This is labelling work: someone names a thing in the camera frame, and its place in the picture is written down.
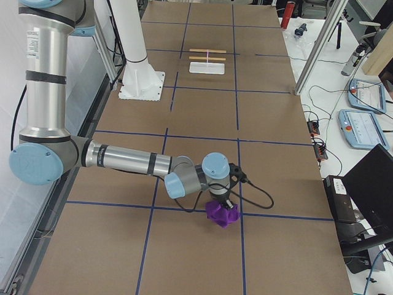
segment red cylinder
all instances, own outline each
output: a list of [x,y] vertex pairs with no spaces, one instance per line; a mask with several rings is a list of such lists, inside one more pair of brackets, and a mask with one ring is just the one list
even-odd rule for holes
[[293,1],[288,1],[285,6],[284,16],[282,17],[281,27],[286,29],[288,27],[288,22],[290,17],[292,16],[292,12],[294,12],[295,3]]

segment blue cable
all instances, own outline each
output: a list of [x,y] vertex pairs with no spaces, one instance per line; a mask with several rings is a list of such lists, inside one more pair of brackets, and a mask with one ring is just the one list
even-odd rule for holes
[[371,274],[373,273],[373,270],[374,270],[374,266],[375,266],[375,262],[378,260],[378,258],[382,255],[382,253],[384,253],[387,249],[389,249],[390,247],[388,247],[388,248],[383,248],[379,253],[378,253],[378,255],[376,256],[376,258],[374,259],[374,261],[373,261],[373,265],[371,266],[371,269],[370,269],[370,273],[368,274],[368,277],[367,277],[367,282],[366,282],[366,286],[365,286],[365,288],[364,288],[364,292],[363,292],[363,295],[366,295],[366,292],[367,292],[367,288],[368,288],[368,283],[370,282],[370,279],[371,279]]

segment wooden stick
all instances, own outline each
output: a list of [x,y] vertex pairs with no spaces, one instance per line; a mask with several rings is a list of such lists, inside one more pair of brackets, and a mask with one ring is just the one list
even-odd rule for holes
[[189,57],[189,60],[227,60],[225,57]]
[[217,49],[194,49],[191,48],[190,52],[209,52],[209,53],[227,53],[226,50],[217,50]]
[[362,69],[366,75],[378,76],[393,58],[393,26],[375,47]]

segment label sticker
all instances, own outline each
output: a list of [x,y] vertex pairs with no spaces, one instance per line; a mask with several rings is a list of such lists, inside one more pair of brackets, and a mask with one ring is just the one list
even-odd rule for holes
[[333,179],[333,183],[334,183],[334,190],[336,191],[336,194],[346,195],[346,189],[341,179],[335,178]]
[[39,59],[39,30],[27,31],[27,58]]

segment black electronic device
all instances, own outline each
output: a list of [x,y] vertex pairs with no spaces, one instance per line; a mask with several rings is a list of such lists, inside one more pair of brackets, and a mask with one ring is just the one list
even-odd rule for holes
[[324,179],[324,187],[333,219],[336,222],[356,223],[351,198],[346,193],[342,177],[329,175]]
[[343,177],[347,193],[377,233],[356,243],[341,244],[344,256],[381,244],[393,246],[392,176],[393,157],[378,144]]

